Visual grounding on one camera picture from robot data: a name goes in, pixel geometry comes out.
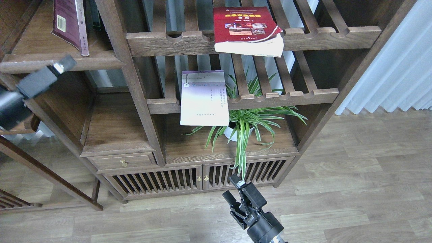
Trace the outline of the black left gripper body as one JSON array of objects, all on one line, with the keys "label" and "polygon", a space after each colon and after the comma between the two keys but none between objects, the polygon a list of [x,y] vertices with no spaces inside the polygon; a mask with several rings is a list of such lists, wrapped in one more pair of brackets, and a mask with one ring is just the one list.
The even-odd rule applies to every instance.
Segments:
[{"label": "black left gripper body", "polygon": [[24,97],[18,91],[8,91],[0,88],[0,126],[4,130],[11,130],[32,114],[25,105]]}]

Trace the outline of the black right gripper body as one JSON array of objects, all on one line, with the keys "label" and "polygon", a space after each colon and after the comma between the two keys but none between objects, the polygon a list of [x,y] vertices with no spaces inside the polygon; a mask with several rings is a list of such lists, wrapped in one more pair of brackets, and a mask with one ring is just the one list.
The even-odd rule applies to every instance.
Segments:
[{"label": "black right gripper body", "polygon": [[284,227],[272,213],[254,208],[246,200],[242,204],[236,200],[229,204],[230,214],[254,243],[286,243],[281,236]]}]

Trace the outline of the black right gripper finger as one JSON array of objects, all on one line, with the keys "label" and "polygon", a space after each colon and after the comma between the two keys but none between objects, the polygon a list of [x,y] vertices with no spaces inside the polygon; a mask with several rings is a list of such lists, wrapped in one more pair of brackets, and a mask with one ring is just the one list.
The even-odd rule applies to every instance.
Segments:
[{"label": "black right gripper finger", "polygon": [[267,204],[267,201],[258,191],[256,186],[251,183],[242,181],[236,174],[229,177],[230,182],[239,191],[241,197],[240,211],[233,211],[236,216],[251,216],[253,213],[262,214],[262,207]]},{"label": "black right gripper finger", "polygon": [[240,211],[241,204],[233,197],[230,191],[225,191],[222,196],[225,198],[232,211]]}]

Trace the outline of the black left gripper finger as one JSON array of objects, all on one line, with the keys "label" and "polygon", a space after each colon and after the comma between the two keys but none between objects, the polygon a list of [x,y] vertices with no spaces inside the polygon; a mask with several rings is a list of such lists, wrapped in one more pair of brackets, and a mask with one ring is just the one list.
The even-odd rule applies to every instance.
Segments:
[{"label": "black left gripper finger", "polygon": [[68,54],[53,65],[48,65],[35,71],[17,84],[17,88],[24,99],[32,99],[47,91],[55,83],[59,76],[66,71],[70,71],[77,62]]}]

